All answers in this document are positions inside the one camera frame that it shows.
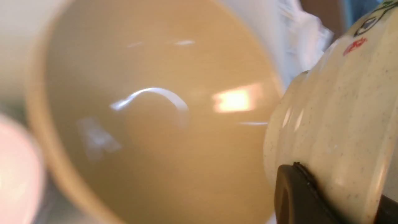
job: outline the ceramic cup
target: ceramic cup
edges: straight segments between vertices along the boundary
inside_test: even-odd
[[[29,123],[55,182],[107,223],[265,223],[281,85],[210,0],[75,1],[28,69]]]
[[[398,201],[396,1],[386,1],[290,85],[272,115],[264,167],[300,162],[351,223],[373,223],[382,194]]]

